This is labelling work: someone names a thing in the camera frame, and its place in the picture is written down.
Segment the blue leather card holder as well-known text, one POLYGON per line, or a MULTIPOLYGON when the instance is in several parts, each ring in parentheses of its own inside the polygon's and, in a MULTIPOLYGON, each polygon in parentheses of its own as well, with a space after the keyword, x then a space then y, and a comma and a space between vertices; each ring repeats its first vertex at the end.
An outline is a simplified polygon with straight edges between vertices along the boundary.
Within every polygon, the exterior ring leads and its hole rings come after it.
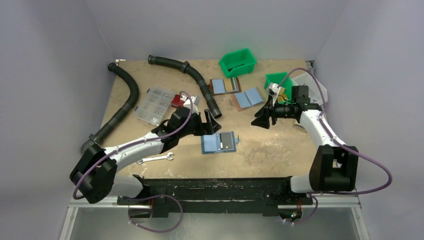
POLYGON ((237 151, 237 144, 240 141, 239 136, 238 135, 235 136, 235 133, 233 132, 234 149, 229 151, 222 151, 220 146, 220 133, 222 132, 217 132, 211 135, 203 135, 200 137, 201 153, 203 155, 218 154, 218 153, 232 153, 237 151))

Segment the dark grey card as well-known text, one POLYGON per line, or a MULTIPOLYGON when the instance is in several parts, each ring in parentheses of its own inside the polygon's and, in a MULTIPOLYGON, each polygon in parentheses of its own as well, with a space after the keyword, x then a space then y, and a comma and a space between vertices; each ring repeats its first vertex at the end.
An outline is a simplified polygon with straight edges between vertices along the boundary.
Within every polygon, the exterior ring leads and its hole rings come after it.
POLYGON ((222 151, 232 151, 234 149, 233 132, 221 132, 219 134, 220 149, 222 151))

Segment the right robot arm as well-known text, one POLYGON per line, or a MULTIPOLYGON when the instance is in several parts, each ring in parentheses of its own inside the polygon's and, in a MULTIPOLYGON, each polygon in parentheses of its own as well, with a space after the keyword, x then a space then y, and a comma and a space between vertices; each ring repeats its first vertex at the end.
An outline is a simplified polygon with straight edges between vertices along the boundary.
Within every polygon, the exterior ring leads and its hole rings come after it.
POLYGON ((271 83, 266 104, 254 115, 251 125, 269 129, 278 119, 295 119, 317 147, 315 157, 307 175, 292 176, 290 190, 293 193, 351 192, 355 188, 358 156, 354 146, 336 140, 322 107, 312 103, 306 85, 292 87, 294 98, 289 103, 277 102, 280 86, 271 83))

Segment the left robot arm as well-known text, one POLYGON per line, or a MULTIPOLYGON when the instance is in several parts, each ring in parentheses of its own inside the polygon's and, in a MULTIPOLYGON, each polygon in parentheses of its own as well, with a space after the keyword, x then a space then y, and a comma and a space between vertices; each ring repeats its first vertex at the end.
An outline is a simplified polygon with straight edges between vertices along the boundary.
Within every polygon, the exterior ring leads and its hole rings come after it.
POLYGON ((222 128, 208 109, 204 116, 205 122, 197 111, 179 107, 169 119, 138 139, 113 147, 89 147, 69 176, 75 185, 73 199, 95 204, 107 196, 138 197, 144 188, 141 178, 119 179, 117 173, 144 158, 171 150, 181 138, 213 135, 222 128))

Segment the beige card holder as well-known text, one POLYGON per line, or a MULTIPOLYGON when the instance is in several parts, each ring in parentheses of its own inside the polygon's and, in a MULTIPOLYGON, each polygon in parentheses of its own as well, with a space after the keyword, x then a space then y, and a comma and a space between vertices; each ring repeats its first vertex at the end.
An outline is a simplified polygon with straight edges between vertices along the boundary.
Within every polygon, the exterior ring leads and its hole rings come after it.
POLYGON ((296 119, 294 120, 293 125, 300 130, 303 130, 305 132, 307 131, 296 119))

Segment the pink open card holder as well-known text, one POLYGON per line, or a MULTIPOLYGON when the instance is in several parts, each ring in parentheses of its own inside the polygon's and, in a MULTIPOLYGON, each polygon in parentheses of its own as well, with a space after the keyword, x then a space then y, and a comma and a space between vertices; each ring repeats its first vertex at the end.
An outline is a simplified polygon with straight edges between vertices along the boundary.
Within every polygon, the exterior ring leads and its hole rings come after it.
POLYGON ((258 87, 252 87, 245 91, 232 94, 231 101, 234 103, 235 108, 240 112, 263 104, 265 102, 265 98, 258 87))

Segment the red card case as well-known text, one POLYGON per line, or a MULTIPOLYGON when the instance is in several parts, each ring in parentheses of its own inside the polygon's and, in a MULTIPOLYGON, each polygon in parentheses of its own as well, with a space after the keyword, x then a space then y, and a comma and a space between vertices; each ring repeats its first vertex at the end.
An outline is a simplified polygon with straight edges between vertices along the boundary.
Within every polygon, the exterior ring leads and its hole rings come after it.
POLYGON ((187 97, 186 96, 176 94, 174 96, 173 100, 171 101, 171 104, 170 105, 173 108, 183 107, 186 100, 187 100, 187 97))

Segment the brown open card holder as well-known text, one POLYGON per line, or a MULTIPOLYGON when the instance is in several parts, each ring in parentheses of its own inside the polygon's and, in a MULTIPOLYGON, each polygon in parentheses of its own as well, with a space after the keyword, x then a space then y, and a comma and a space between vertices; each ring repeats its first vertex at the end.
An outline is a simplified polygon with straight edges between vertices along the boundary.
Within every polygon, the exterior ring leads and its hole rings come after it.
POLYGON ((209 88, 212 95, 227 95, 241 92, 238 77, 213 78, 209 81, 209 88))

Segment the green bin right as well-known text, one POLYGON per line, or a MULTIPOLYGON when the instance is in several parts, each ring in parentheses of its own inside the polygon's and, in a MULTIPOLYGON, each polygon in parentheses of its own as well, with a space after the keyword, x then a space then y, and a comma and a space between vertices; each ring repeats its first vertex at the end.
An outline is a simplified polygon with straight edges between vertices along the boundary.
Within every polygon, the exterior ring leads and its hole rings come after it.
MULTIPOLYGON (((280 84, 282 80, 288 75, 287 72, 279 72, 279 73, 270 73, 265 75, 265 83, 264 83, 264 89, 266 90, 267 87, 271 83, 280 84)), ((290 77, 287 77, 285 81, 281 85, 281 90, 278 95, 278 103, 284 104, 289 103, 292 100, 292 87, 293 82, 290 77)))

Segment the green bin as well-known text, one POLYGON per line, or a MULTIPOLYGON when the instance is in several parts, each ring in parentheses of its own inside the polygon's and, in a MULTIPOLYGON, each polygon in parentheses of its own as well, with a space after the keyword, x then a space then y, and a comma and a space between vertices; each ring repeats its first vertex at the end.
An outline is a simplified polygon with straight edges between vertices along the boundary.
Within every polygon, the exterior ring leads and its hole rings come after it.
POLYGON ((253 72, 257 60, 249 48, 225 54, 218 62, 227 78, 238 77, 253 72))
MULTIPOLYGON (((280 84, 282 80, 288 75, 287 72, 279 72, 279 73, 270 73, 265 75, 265 83, 264 83, 264 89, 266 90, 267 87, 271 83, 280 84)), ((292 87, 293 82, 290 77, 287 77, 285 81, 281 85, 281 90, 278 95, 278 103, 284 104, 289 103, 292 100, 292 87)))

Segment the white translucent bin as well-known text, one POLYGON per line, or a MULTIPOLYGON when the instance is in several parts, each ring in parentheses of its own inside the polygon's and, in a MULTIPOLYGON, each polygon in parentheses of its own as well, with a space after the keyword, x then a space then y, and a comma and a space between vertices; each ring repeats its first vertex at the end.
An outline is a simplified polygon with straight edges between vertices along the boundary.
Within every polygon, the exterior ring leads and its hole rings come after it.
POLYGON ((308 95, 311 103, 319 104, 328 102, 328 92, 322 83, 316 83, 313 77, 307 72, 302 73, 291 79, 294 86, 308 86, 308 95))

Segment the silver open-end wrench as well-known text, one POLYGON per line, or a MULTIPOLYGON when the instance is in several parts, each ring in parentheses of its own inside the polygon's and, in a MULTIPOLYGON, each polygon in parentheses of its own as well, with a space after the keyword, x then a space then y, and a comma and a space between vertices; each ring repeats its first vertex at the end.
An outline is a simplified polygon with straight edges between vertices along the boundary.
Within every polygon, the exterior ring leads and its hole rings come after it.
POLYGON ((161 156, 142 158, 141 160, 138 160, 136 163, 138 165, 141 165, 141 164, 144 164, 146 162, 158 161, 158 160, 169 160, 169 161, 172 161, 174 155, 175 154, 173 152, 168 152, 167 154, 161 155, 161 156))

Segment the clear plastic screw box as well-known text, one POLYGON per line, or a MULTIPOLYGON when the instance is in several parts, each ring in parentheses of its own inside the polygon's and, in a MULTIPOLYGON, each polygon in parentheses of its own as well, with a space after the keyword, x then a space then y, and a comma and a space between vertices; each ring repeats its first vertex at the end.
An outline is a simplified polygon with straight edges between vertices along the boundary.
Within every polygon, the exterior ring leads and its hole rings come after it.
POLYGON ((135 117, 152 126, 160 125, 175 95, 175 92, 162 87, 149 88, 135 108, 135 117))

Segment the green bin rear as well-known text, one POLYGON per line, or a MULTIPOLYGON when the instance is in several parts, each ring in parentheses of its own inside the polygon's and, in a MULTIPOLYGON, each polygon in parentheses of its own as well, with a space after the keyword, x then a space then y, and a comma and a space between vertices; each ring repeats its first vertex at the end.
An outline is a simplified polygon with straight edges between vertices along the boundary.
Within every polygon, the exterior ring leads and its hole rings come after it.
POLYGON ((227 78, 238 77, 253 72, 257 60, 249 48, 225 54, 218 62, 227 78))

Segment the black table front rail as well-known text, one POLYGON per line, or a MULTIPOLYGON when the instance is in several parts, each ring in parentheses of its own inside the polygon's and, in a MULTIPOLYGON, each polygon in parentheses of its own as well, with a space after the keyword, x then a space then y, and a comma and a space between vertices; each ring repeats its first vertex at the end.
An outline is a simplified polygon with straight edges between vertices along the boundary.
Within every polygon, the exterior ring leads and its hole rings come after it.
POLYGON ((277 217, 313 205, 290 188, 289 177, 143 178, 136 197, 120 196, 118 205, 152 207, 154 218, 170 213, 261 214, 277 217))

